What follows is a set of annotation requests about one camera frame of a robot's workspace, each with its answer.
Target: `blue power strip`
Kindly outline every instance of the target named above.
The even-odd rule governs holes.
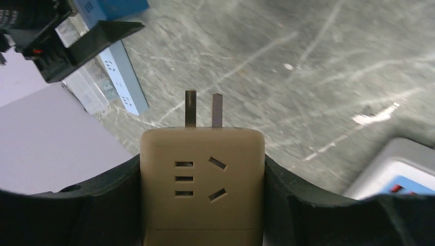
[[[148,8],[146,0],[74,0],[74,3],[89,29],[98,21],[112,21]],[[145,112],[149,106],[123,43],[111,45],[100,53],[100,58],[126,110],[135,115]]]
[[[435,191],[403,176],[397,176],[380,193],[433,195]]]

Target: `white power strip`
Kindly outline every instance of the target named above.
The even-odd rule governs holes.
[[[98,20],[107,20],[98,1],[74,0],[74,2],[88,28],[92,28]],[[125,109],[135,115],[145,112],[149,106],[122,41],[101,52],[100,58]]]
[[[435,194],[435,150],[404,138],[392,140],[343,195]]]

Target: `floor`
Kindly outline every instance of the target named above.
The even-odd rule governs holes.
[[[150,109],[97,115],[132,154],[143,131],[184,124],[191,88],[199,125],[222,93],[225,126],[261,131],[278,163],[337,193],[393,137],[435,146],[435,1],[149,4],[124,44]]]

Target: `black object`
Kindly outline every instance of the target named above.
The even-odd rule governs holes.
[[[55,28],[74,13],[69,2],[0,0],[0,52],[9,49],[3,34],[9,35],[15,42],[15,51],[32,60],[47,83],[55,83],[111,44],[144,27],[141,23],[100,21],[71,47],[65,48]],[[5,62],[0,54],[0,64]]]
[[[265,244],[435,245],[435,197],[355,201],[265,159]],[[59,193],[0,191],[0,245],[136,245],[141,237],[139,155]]]

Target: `red marking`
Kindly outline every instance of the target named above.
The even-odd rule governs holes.
[[[396,193],[396,192],[398,192],[398,191],[401,190],[401,189],[403,189],[402,186],[400,186],[400,185],[398,185],[398,184],[395,184],[395,185],[393,186],[393,188],[391,188],[391,192],[392,192],[392,193]]]

